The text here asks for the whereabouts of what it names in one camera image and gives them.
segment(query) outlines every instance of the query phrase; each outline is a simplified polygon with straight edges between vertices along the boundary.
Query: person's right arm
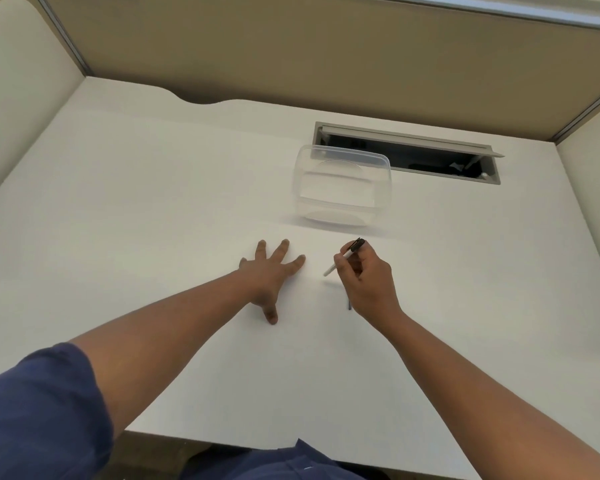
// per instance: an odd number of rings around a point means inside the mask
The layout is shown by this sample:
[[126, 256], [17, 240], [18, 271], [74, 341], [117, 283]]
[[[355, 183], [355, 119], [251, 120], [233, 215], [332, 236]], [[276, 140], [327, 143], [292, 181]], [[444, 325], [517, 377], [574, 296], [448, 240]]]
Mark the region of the person's right arm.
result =
[[600, 480], [600, 454], [409, 318], [366, 243], [334, 256], [351, 305], [396, 348], [484, 480]]

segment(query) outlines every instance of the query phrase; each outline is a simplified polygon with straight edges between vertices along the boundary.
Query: hand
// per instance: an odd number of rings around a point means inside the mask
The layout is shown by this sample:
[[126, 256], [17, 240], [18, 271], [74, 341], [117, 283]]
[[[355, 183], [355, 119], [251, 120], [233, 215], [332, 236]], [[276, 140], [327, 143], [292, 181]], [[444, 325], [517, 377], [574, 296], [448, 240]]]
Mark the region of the hand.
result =
[[304, 265], [304, 255], [298, 256], [290, 263], [282, 264], [288, 250], [289, 240], [285, 239], [267, 259], [267, 243], [260, 241], [253, 261], [246, 258], [240, 260], [239, 271], [245, 274], [249, 285], [253, 286], [251, 302], [262, 307], [265, 318], [272, 325], [278, 323], [276, 302], [280, 288], [289, 276], [296, 274]]
[[382, 261], [375, 250], [365, 242], [348, 260], [346, 243], [333, 257], [351, 306], [381, 333], [387, 325], [401, 316], [402, 310], [395, 294], [395, 285], [389, 263]]

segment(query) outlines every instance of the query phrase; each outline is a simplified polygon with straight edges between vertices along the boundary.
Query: white marker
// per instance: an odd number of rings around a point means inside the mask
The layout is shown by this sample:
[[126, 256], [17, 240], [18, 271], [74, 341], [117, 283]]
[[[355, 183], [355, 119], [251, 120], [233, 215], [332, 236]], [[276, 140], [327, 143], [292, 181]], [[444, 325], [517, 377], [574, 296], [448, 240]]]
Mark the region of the white marker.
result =
[[[351, 255], [353, 253], [355, 253], [357, 250], [359, 250], [365, 242], [366, 241], [364, 239], [362, 239], [361, 237], [359, 237], [355, 241], [353, 241], [353, 244], [350, 245], [349, 249], [347, 249], [346, 252], [343, 254], [344, 259], [349, 259], [351, 257]], [[336, 264], [335, 263], [333, 263], [331, 265], [331, 267], [328, 268], [327, 271], [325, 271], [322, 275], [323, 276], [328, 276], [328, 275], [330, 275], [333, 272], [334, 269], [336, 269]]]

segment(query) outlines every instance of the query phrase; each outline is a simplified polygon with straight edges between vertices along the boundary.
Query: person's left hand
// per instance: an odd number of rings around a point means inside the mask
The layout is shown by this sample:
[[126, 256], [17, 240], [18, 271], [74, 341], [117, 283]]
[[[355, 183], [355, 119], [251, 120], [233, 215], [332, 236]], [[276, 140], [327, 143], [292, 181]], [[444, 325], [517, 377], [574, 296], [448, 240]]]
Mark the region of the person's left hand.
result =
[[289, 240], [285, 239], [267, 259], [267, 243], [260, 241], [253, 261], [246, 258], [240, 260], [239, 270], [245, 274], [249, 285], [253, 286], [251, 302], [262, 307], [265, 318], [272, 325], [278, 322], [276, 302], [280, 288], [289, 276], [296, 274], [304, 265], [304, 255], [298, 256], [290, 263], [282, 264], [288, 250]]

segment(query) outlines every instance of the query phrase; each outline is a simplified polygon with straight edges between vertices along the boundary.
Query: transparent plastic box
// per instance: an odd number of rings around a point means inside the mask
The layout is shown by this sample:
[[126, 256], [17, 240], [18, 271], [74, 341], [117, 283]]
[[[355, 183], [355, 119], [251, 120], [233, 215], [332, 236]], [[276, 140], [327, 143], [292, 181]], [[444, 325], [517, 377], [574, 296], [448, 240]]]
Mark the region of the transparent plastic box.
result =
[[294, 169], [297, 213], [314, 221], [366, 226], [391, 204], [384, 155], [332, 146], [300, 148]]

